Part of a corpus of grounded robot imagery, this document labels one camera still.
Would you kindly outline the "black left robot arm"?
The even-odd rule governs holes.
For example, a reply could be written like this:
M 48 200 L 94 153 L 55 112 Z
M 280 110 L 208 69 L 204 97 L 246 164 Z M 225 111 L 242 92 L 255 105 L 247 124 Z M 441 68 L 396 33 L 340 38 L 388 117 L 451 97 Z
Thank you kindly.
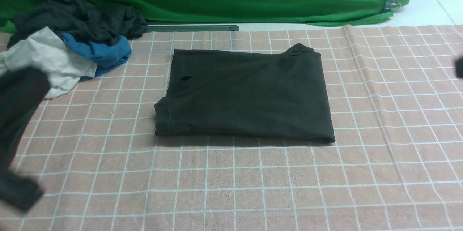
M 7 71 L 0 80 L 0 198 L 27 213 L 43 196 L 37 181 L 15 173 L 10 166 L 22 135 L 51 89 L 46 73 L 35 67 Z

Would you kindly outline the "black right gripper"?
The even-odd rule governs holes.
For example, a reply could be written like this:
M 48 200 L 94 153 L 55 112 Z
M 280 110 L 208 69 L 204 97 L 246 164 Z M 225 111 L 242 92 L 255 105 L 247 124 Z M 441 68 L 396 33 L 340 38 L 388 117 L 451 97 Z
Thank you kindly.
M 463 79 L 463 56 L 454 60 L 454 71 L 456 78 Z

